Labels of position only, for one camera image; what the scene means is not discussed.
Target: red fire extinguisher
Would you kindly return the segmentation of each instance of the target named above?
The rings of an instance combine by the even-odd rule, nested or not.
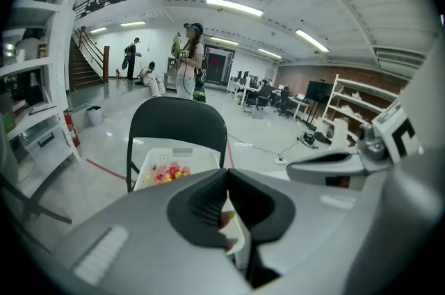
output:
[[[81,142],[79,138],[77,138],[76,130],[74,129],[74,125],[72,123],[72,117],[70,112],[63,112],[63,116],[65,117],[65,122],[68,126],[68,131],[70,132],[72,142],[74,143],[74,146],[77,148],[80,146]]]

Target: trash can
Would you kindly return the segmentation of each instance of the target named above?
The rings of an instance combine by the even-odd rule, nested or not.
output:
[[[99,106],[93,106],[86,110],[88,120],[93,127],[102,123],[102,109]]]

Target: ceiling light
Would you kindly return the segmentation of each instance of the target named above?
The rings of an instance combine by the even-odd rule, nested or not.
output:
[[[280,55],[271,53],[270,51],[263,50],[263,49],[258,49],[258,50],[259,50],[260,52],[262,52],[262,53],[269,54],[269,55],[273,56],[274,58],[282,58]]]
[[[229,40],[224,40],[224,39],[220,39],[220,38],[214,38],[213,36],[210,37],[212,40],[216,40],[218,42],[226,42],[227,44],[233,44],[233,45],[238,45],[237,42],[231,42]]]
[[[99,29],[95,29],[94,31],[91,31],[90,33],[97,33],[98,31],[105,31],[108,28],[99,28]]]
[[[316,41],[313,37],[311,37],[310,35],[307,35],[304,31],[302,31],[301,29],[298,29],[296,32],[296,34],[298,34],[301,38],[306,39],[308,42],[310,42],[312,45],[318,47],[323,53],[327,53],[329,52],[329,49],[325,46],[323,46],[322,44],[320,44],[318,41]]]
[[[208,4],[216,4],[217,6],[223,6],[223,7],[228,7],[228,8],[242,10],[243,12],[254,14],[254,15],[257,15],[258,17],[261,17],[263,15],[263,11],[262,10],[258,10],[258,9],[247,7],[247,6],[243,6],[242,4],[234,3],[234,2],[230,2],[230,1],[207,0],[207,3]]]
[[[121,24],[120,26],[139,25],[139,24],[145,24],[145,22],[124,23]]]

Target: colorful candy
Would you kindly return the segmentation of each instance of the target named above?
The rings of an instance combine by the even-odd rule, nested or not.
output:
[[[189,176],[190,174],[191,171],[188,166],[179,166],[179,164],[174,161],[169,166],[157,166],[154,164],[145,177],[152,180],[153,185],[159,185],[164,182],[171,182],[181,177]]]

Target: white pants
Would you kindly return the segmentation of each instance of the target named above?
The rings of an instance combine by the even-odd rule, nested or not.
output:
[[[176,76],[177,97],[184,99],[193,99],[195,91],[195,78],[188,76]]]
[[[159,93],[159,87],[158,87],[158,83],[156,82],[156,80],[149,80],[148,82],[145,82],[144,85],[150,87],[150,90],[152,92],[152,97],[158,97],[161,96],[161,94]]]

